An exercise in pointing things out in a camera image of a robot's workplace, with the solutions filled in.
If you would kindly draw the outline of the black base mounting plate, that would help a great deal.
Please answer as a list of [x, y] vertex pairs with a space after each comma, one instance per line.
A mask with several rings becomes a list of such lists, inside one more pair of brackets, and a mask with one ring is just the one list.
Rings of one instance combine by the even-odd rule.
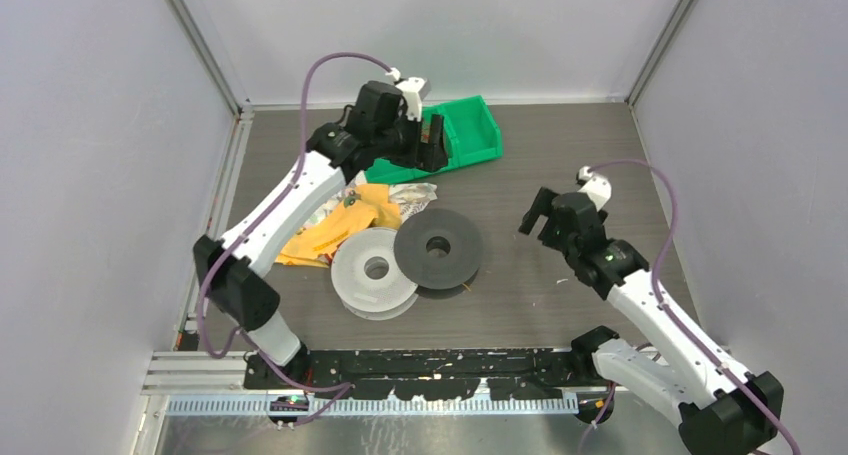
[[313, 350], [290, 377], [310, 387], [328, 388], [329, 400], [340, 384], [342, 396], [355, 400], [466, 400], [488, 389], [497, 401], [542, 400], [565, 389], [608, 388], [579, 356], [554, 348], [478, 348], [421, 350]]

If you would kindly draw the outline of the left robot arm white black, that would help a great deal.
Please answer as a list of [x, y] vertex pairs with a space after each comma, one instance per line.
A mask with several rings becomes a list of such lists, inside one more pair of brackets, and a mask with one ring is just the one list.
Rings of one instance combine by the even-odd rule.
[[325, 123], [279, 184], [218, 239], [193, 247], [200, 304], [228, 315], [270, 359], [280, 387], [298, 387], [307, 373], [301, 340], [279, 313], [280, 296], [266, 281], [278, 254], [313, 213], [376, 160], [436, 172], [448, 163], [443, 121], [423, 119], [430, 83], [421, 77], [369, 81], [342, 121]]

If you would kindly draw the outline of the dark grey cable spool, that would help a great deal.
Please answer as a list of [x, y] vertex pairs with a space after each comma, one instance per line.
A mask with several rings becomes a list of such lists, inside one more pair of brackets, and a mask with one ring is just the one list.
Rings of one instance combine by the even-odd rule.
[[468, 291], [482, 264], [484, 240], [466, 216], [444, 208], [425, 209], [397, 230], [394, 253], [417, 294], [447, 299]]

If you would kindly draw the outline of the white plastic cable spool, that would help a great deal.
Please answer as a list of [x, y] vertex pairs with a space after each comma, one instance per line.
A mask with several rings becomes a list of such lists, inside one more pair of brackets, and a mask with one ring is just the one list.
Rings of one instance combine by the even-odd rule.
[[346, 239], [330, 265], [342, 304], [371, 321], [398, 317], [417, 301], [418, 285], [400, 270], [394, 253], [397, 231], [374, 227]]

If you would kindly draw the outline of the green three-compartment bin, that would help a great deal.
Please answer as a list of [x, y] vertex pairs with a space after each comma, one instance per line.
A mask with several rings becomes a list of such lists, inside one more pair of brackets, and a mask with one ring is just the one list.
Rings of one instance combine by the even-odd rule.
[[[444, 141], [449, 162], [434, 175], [496, 160], [503, 155], [502, 133], [484, 98], [480, 95], [423, 108], [426, 122], [432, 115], [443, 117]], [[365, 172], [368, 183], [403, 184], [431, 176], [430, 172], [402, 168], [376, 160]]]

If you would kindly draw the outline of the floral patterned cloth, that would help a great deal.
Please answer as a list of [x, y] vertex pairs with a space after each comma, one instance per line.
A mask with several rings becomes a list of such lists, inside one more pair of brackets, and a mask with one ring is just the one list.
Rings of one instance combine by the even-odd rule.
[[363, 174], [358, 175], [343, 190], [321, 205], [304, 223], [302, 230], [318, 225], [338, 206], [345, 207], [356, 201], [372, 206], [376, 214], [372, 226], [398, 228], [412, 215], [424, 210], [437, 199], [437, 186], [431, 183], [379, 184], [369, 183]]

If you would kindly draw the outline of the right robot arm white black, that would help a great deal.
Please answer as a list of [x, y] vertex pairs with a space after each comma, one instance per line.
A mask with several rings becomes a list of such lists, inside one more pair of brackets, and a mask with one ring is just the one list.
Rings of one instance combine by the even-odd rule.
[[655, 362], [612, 329], [575, 339], [571, 372], [584, 385], [606, 379], [663, 415], [691, 454], [752, 454], [778, 434], [784, 389], [712, 341], [656, 280], [647, 260], [607, 236], [602, 206], [609, 189], [559, 194], [542, 187], [519, 230], [546, 219], [539, 241], [560, 252], [576, 278], [624, 314], [663, 357]]

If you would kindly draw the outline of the yellow snack bag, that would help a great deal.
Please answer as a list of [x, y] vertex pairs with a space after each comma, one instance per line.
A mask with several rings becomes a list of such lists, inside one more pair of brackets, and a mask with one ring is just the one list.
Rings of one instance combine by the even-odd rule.
[[390, 200], [388, 185], [359, 185], [319, 223], [300, 229], [275, 263], [328, 268], [339, 246], [352, 235], [368, 228], [396, 230], [401, 224], [400, 207]]

